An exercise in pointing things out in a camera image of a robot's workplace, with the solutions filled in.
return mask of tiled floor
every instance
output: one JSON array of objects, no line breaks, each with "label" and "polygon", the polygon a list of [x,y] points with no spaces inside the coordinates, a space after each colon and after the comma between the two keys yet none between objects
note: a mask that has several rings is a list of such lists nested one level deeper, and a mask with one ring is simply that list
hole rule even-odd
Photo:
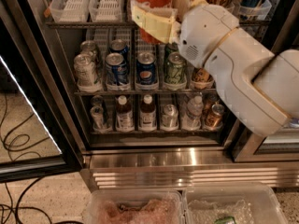
[{"label": "tiled floor", "polygon": [[[23,180],[7,184],[14,207],[21,193],[34,180]],[[90,195],[91,193],[85,186],[79,173],[46,177],[34,184],[24,194],[20,207],[40,208],[47,213],[50,220],[40,211],[20,209],[20,221],[23,224],[48,224],[71,220],[73,222],[67,223],[85,223],[84,219],[87,215],[87,204]],[[299,189],[278,189],[277,197],[289,223],[299,223]],[[0,204],[11,206],[5,184],[0,184]],[[3,212],[4,218],[2,220],[6,220],[8,213],[8,211]],[[10,215],[7,222],[1,223],[16,223],[15,217]]]}]

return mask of green can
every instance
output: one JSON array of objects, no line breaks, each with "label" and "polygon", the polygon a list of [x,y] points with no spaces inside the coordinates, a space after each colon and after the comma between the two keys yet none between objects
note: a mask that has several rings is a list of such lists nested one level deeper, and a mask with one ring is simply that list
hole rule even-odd
[{"label": "green can", "polygon": [[186,60],[178,52],[168,56],[165,64],[164,82],[167,84],[181,84],[186,73]]},{"label": "green can", "polygon": [[176,44],[176,43],[166,44],[165,49],[164,49],[164,64],[163,64],[164,72],[165,72],[165,68],[166,68],[167,59],[168,59],[169,55],[173,52],[178,52],[178,44]]},{"label": "green can", "polygon": [[236,224],[234,217],[223,217],[214,222],[214,224]]}]

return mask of product label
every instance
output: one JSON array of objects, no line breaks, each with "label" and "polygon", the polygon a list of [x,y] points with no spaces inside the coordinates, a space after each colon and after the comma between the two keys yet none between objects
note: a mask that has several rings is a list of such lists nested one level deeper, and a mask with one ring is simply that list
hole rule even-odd
[{"label": "product label", "polygon": [[125,114],[117,114],[117,121],[121,129],[130,129],[134,126],[133,112],[130,111]]},{"label": "product label", "polygon": [[156,126],[156,110],[150,113],[140,112],[139,126],[152,128]]}]

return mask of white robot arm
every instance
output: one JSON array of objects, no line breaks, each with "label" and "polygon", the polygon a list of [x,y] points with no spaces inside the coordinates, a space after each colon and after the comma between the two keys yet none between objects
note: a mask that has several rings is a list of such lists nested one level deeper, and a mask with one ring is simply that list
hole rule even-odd
[{"label": "white robot arm", "polygon": [[[161,34],[155,37],[164,42]],[[220,98],[254,133],[266,137],[299,118],[298,50],[276,57],[224,7],[205,3],[184,13],[178,38],[171,40],[189,63],[214,77]]]}]

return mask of clear plastic container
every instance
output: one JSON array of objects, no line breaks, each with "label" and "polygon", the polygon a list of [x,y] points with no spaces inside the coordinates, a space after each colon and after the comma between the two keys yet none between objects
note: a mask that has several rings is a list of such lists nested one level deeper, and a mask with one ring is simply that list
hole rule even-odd
[{"label": "clear plastic container", "polygon": [[265,0],[259,7],[242,7],[240,4],[235,5],[235,15],[241,17],[241,19],[252,20],[264,20],[271,10],[271,3],[269,0]]},{"label": "clear plastic container", "polygon": [[123,4],[124,0],[91,0],[92,21],[123,21]]},{"label": "clear plastic container", "polygon": [[[117,207],[125,211],[120,214]],[[164,189],[115,189],[93,192],[84,223],[109,223],[111,216],[117,220],[113,223],[185,223],[181,195],[177,191]],[[126,222],[118,221],[121,216],[129,219],[125,219]]]},{"label": "clear plastic container", "polygon": [[187,224],[234,217],[237,224],[286,224],[271,188],[258,182],[207,183],[183,191]]},{"label": "clear plastic container", "polygon": [[85,22],[88,19],[90,0],[52,0],[50,12],[55,22]]}]

